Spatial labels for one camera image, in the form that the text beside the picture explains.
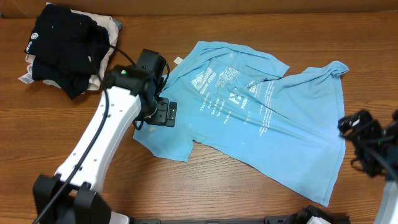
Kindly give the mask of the light blue printed t-shirt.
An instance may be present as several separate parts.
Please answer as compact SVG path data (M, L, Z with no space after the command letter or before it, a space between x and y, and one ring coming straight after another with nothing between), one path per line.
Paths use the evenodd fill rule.
M134 139L175 161L188 161L199 142L328 206L346 149L338 121L348 67L334 61L287 70L248 46L200 41L162 91L177 103L174 127L146 124Z

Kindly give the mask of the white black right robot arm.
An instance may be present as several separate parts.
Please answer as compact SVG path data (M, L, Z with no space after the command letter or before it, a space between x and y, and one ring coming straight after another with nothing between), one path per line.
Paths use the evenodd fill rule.
M382 127L368 110L345 116L338 122L340 136L354 146L352 168L370 178L385 177L382 202L375 223L397 224L397 112Z

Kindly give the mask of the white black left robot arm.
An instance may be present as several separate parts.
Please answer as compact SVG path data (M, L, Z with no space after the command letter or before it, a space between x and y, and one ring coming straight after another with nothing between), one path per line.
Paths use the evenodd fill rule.
M38 176L34 223L134 223L101 196L109 165L128 127L174 126L177 104L159 95L170 67L117 65L102 80L103 92L88 127L53 177Z

